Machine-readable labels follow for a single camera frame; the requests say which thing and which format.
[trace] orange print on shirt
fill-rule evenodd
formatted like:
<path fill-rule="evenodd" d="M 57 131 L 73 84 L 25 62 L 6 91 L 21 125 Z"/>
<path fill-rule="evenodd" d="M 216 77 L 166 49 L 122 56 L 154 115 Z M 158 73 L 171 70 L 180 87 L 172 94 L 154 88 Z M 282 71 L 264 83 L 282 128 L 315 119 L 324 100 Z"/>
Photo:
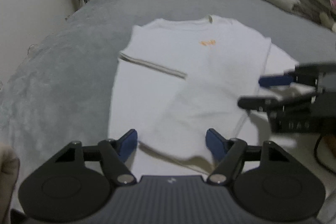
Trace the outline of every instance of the orange print on shirt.
<path fill-rule="evenodd" d="M 210 41 L 201 41 L 200 44 L 203 45 L 203 46 L 216 45 L 216 40 L 211 39 Z"/>

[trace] black cable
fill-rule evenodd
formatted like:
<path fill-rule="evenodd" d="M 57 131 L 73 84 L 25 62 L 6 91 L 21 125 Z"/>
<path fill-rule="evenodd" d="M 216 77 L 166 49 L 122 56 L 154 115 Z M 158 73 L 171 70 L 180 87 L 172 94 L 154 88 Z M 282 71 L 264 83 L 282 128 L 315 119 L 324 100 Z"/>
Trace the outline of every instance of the black cable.
<path fill-rule="evenodd" d="M 336 171 L 332 170 L 331 168 L 329 168 L 328 166 L 326 166 L 323 162 L 320 161 L 319 157 L 317 156 L 317 149 L 319 147 L 319 144 L 322 140 L 322 138 L 324 137 L 324 135 L 320 135 L 319 138 L 317 139 L 316 143 L 315 143 L 315 147 L 314 147 L 314 158 L 316 160 L 316 162 L 322 167 L 324 168 L 326 171 L 328 171 L 329 173 L 332 173 L 333 175 L 336 175 Z"/>

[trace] white wall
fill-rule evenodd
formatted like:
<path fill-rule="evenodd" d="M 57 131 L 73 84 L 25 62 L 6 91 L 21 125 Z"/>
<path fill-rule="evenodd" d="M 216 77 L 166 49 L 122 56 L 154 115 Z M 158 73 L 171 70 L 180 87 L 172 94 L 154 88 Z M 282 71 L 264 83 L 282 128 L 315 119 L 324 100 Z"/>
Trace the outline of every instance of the white wall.
<path fill-rule="evenodd" d="M 0 81 L 7 82 L 31 44 L 61 30 L 73 12 L 72 0 L 0 0 Z"/>

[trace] fuzzy gray fabric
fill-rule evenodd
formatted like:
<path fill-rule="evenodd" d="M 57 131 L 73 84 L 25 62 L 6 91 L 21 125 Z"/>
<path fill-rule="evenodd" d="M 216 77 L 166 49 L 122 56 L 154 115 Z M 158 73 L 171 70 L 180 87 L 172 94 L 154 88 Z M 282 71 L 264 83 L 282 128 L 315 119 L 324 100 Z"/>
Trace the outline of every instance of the fuzzy gray fabric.
<path fill-rule="evenodd" d="M 91 0 L 0 92 L 0 141 L 21 160 L 18 183 L 70 141 L 95 145 L 107 137 L 117 55 L 133 25 L 208 14 L 239 20 L 300 62 L 336 60 L 334 33 L 262 0 Z"/>

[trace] bed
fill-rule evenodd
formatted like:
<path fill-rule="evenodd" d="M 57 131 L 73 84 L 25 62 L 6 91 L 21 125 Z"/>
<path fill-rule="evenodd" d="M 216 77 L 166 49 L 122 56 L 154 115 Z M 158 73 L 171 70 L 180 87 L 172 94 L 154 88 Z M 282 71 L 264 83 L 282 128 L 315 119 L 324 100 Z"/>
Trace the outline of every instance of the bed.
<path fill-rule="evenodd" d="M 336 60 L 335 33 L 262 0 L 91 0 L 29 54 L 0 92 L 0 141 L 21 159 L 18 184 L 70 141 L 107 138 L 117 57 L 133 25 L 208 14 L 256 29 L 299 62 Z M 326 84 L 336 88 L 334 78 Z M 16 195 L 13 206 L 20 208 Z"/>

